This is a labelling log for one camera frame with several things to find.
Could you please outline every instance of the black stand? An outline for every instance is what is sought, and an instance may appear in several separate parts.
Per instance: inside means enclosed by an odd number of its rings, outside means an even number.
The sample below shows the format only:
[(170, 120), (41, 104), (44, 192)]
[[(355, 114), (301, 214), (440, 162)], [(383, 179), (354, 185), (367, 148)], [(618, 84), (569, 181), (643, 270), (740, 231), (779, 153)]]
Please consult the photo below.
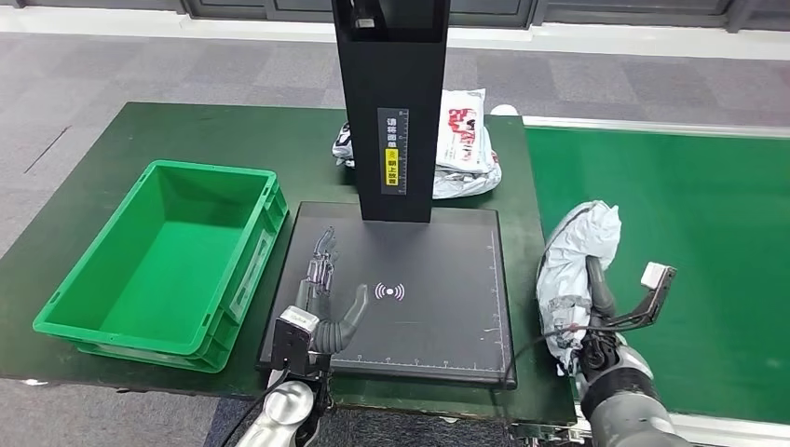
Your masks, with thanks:
[(450, 0), (332, 4), (362, 219), (429, 222)]

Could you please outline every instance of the green conveyor belt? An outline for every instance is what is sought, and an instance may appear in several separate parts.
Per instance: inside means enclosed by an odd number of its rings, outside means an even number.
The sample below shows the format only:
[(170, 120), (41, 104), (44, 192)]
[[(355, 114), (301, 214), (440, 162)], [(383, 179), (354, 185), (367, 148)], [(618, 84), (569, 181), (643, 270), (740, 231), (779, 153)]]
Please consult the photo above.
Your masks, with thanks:
[(581, 201), (620, 206), (620, 312), (648, 261), (677, 268), (659, 322), (628, 334), (671, 411), (790, 423), (790, 142), (526, 130), (547, 236)]

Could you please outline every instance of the cable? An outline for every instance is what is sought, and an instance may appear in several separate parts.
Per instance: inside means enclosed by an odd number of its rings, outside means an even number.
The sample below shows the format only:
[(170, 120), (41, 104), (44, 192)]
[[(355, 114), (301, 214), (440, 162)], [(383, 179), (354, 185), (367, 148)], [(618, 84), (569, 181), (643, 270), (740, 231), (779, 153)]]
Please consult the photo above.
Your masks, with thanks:
[(225, 437), (223, 438), (222, 442), (220, 442), (219, 447), (225, 447), (230, 442), (230, 439), (233, 438), (233, 434), (236, 433), (236, 430), (238, 430), (238, 427), (241, 426), (241, 423), (247, 419), (247, 416), (249, 416), (250, 413), (252, 413), (252, 410), (258, 405), (260, 405), (260, 403), (264, 401), (266, 396), (271, 394), (271, 392), (274, 391), (275, 388), (277, 388), (278, 386), (282, 385), (283, 382), (285, 382), (285, 377), (288, 376), (289, 371), (290, 370), (286, 368), (285, 371), (282, 372), (282, 375), (277, 379), (277, 381), (274, 384), (272, 384), (269, 388), (264, 390), (264, 392), (260, 396), (258, 396), (250, 404), (249, 407), (247, 407), (247, 410), (244, 410), (244, 414), (242, 414), (241, 417), (233, 424), (230, 430), (228, 430), (228, 432), (225, 433)]
[(560, 333), (565, 332), (576, 332), (576, 331), (598, 331), (598, 332), (627, 332), (634, 329), (639, 329), (639, 327), (606, 327), (606, 326), (568, 326), (566, 328), (557, 329), (555, 331), (546, 332), (540, 337), (536, 337), (526, 344), (524, 344), (516, 353), (513, 355), (513, 358), (508, 363), (508, 367), (505, 368), (505, 376), (502, 382), (503, 389), (507, 389), (505, 386), (507, 385), (507, 378), (510, 373), (513, 372), (513, 368), (516, 366), (516, 360), (520, 358), (526, 351), (532, 349), (540, 342), (546, 341), (547, 338), (553, 337), (554, 335), (558, 335)]

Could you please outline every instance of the gray carpet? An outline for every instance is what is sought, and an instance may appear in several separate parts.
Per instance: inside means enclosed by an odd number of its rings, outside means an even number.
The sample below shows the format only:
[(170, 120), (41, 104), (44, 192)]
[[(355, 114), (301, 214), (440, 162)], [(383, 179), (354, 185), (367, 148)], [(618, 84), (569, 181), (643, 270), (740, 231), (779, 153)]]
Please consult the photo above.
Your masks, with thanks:
[[(445, 86), (522, 115), (790, 127), (784, 61), (450, 49)], [(0, 256), (127, 101), (342, 107), (343, 90), (330, 44), (0, 34)], [(13, 381), (0, 395), (3, 445), (32, 447), (212, 446), (243, 407)], [(510, 444), (499, 424), (427, 416), (325, 426), (322, 447)]]

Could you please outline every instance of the green table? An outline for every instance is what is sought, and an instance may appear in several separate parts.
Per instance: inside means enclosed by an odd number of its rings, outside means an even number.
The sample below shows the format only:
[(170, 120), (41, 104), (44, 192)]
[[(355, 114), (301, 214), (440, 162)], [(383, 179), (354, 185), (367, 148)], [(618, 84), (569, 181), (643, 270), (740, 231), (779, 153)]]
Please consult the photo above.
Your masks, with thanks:
[[(34, 333), (31, 322), (152, 160), (272, 169), (291, 210), (302, 200), (356, 202), (352, 179), (334, 165), (329, 151), (344, 120), (342, 110), (127, 104), (0, 260), (0, 376), (187, 394), (259, 394), (263, 383), (253, 364), (293, 217), (279, 236), (233, 354), (220, 373), (82, 354), (68, 343)], [(521, 118), (487, 117), (486, 126), (502, 160), (502, 184), (491, 194), (437, 205), (499, 210), (518, 348), (539, 333), (533, 290), (543, 237)], [(545, 347), (519, 359), (517, 373), (518, 389), (493, 397), (473, 387), (347, 377), (336, 377), (332, 390), (335, 400), (347, 406), (467, 417), (495, 417), (506, 410), (517, 421), (575, 421), (570, 384), (555, 376)]]

